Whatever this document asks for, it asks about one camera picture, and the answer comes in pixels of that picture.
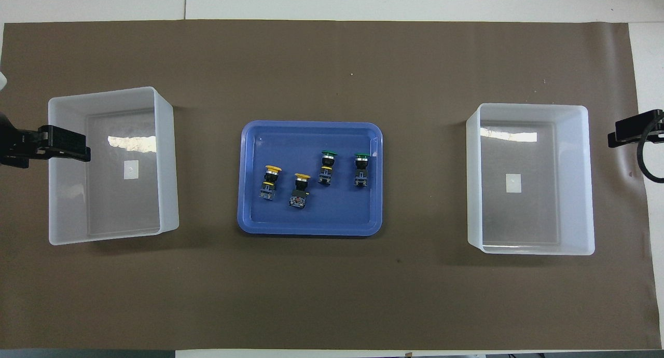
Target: black bracket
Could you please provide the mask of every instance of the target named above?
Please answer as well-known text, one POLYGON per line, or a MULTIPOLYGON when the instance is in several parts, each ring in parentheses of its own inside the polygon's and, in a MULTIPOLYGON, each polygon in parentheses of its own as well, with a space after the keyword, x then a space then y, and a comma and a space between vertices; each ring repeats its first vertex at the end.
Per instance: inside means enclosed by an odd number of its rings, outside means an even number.
POLYGON ((52 157, 89 162, 85 135, 51 125, 37 131, 19 130, 0 113, 0 164, 27 169, 30 159, 52 157))
MULTIPOLYGON (((616 148, 624 144, 638 143, 639 140, 641 140, 641 135, 643 134, 645 127, 661 114, 662 110, 655 109, 616 122, 616 132, 612 132, 608 135, 609 148, 616 148)), ((664 137, 658 136, 660 133, 664 133, 664 124, 657 121, 655 122, 652 131, 649 131, 646 141, 650 141, 651 143, 664 143, 664 137)))
POLYGON ((664 143, 664 111, 655 109, 633 115, 629 118, 616 122, 616 132, 608 135, 609 147, 616 148, 624 144, 638 143, 636 147, 636 161, 641 173, 655 183, 664 183, 664 178, 654 176, 643 161, 643 146, 647 141, 651 143, 664 143))

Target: brown paper mat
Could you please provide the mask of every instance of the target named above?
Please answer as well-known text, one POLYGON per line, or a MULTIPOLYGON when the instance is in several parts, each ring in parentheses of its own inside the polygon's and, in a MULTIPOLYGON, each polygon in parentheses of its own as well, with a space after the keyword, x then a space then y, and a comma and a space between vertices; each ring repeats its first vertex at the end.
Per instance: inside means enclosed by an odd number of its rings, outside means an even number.
POLYGON ((48 244, 47 163, 0 167, 0 348, 659 349, 645 190, 606 134, 637 103, 626 24, 8 24, 0 109, 154 86, 175 107, 180 229, 48 244), (596 253, 466 241, 465 120, 484 102, 588 107, 596 253), (364 240, 236 223, 254 119, 370 121, 384 223, 364 240))

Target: tray rim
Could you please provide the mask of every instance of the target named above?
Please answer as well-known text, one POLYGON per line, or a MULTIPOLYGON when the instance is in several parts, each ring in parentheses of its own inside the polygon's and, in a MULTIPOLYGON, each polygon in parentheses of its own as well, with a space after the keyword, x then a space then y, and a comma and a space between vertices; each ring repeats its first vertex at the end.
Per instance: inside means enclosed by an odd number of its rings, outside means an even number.
MULTIPOLYGON (((237 222, 244 232, 251 233, 252 235, 281 235, 281 236, 314 236, 314 237, 370 237, 380 230, 382 226, 382 149, 383 149, 383 135, 380 128, 372 122, 339 122, 339 121, 272 121, 259 119, 256 121, 248 122, 242 129, 240 136, 240 164, 239 164, 239 182, 238 182, 238 211, 237 222), (351 230, 349 235, 335 235, 329 233, 330 230, 326 228, 321 230, 319 228, 289 228, 288 232, 283 232, 284 228, 268 228, 268 230, 258 229, 254 226, 248 225, 244 220, 244 188, 241 186, 246 185, 246 152, 247 152, 247 134, 255 127, 313 127, 313 128, 357 128, 357 129, 370 129, 377 135, 377 161, 380 164, 379 173, 377 176, 377 202, 380 206, 377 209, 376 222, 368 228, 361 228, 351 230)), ((338 229, 342 232, 349 232, 347 229, 338 229)))

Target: black cable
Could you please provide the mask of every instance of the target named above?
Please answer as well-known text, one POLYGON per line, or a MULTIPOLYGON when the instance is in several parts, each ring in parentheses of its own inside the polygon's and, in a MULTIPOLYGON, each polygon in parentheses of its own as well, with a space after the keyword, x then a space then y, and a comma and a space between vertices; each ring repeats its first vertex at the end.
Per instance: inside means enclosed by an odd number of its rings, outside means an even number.
POLYGON ((648 135, 650 134, 650 131, 652 131, 655 126, 660 122, 662 119, 664 119, 664 112, 661 112, 661 114, 657 115, 650 123, 648 123, 648 126, 645 126, 645 129, 643 129, 643 133, 641 133, 641 138, 639 139, 639 144, 636 147, 636 161, 639 164, 639 169, 641 169, 641 173, 645 175, 646 178, 650 179, 651 181, 654 181, 655 183, 664 183, 664 178, 658 178, 657 176, 654 176, 648 171, 648 168, 645 166, 645 162, 643 162, 643 146, 645 145, 645 141, 648 140, 648 135))

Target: white object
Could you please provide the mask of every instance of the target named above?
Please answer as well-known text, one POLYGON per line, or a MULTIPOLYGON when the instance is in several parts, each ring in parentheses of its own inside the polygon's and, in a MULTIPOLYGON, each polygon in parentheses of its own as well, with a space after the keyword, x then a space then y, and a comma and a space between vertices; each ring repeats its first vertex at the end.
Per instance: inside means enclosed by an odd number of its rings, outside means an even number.
POLYGON ((154 88, 53 98, 48 123, 84 134, 92 153, 48 161, 51 244, 178 227, 173 107, 154 88))
POLYGON ((595 251, 588 110, 484 103, 466 122, 468 242, 485 253, 595 251))
MULTIPOLYGON (((661 109, 664 102, 664 22, 629 25, 631 53, 634 58, 634 77, 639 112, 661 109)), ((645 146, 643 158, 655 175, 664 174, 664 145, 645 146)), ((650 246, 655 273, 655 291, 659 304, 659 330, 664 341, 664 184, 645 179, 650 220, 650 246)))
POLYGON ((185 0, 0 0, 0 47, 8 23, 181 20, 184 14, 185 0))
POLYGON ((521 193, 521 174, 505 174, 505 192, 521 193))
POLYGON ((187 0, 186 19, 653 22, 664 0, 187 0))

